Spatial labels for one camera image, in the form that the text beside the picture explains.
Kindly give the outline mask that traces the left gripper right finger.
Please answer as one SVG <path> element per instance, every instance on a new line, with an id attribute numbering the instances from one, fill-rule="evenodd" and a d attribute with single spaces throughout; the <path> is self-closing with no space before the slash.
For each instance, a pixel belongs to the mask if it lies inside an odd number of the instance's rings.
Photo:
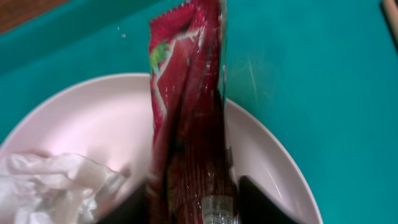
<path id="1" fill-rule="evenodd" d="M 298 224 L 248 176 L 238 180 L 238 208 L 242 224 Z"/>

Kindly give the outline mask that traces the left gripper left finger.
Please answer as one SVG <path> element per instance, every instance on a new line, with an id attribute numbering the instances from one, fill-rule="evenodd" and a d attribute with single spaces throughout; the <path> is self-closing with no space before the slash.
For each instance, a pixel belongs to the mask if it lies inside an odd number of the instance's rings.
<path id="1" fill-rule="evenodd" d="M 146 184 L 138 186 L 123 203 L 96 224 L 148 224 Z"/>

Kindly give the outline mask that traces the red snack wrapper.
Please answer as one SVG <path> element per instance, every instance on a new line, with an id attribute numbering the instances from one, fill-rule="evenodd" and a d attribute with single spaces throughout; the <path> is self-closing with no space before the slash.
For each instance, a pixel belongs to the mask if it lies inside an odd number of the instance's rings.
<path id="1" fill-rule="evenodd" d="M 150 21 L 151 223 L 237 223 L 225 133 L 225 1 L 185 1 Z"/>

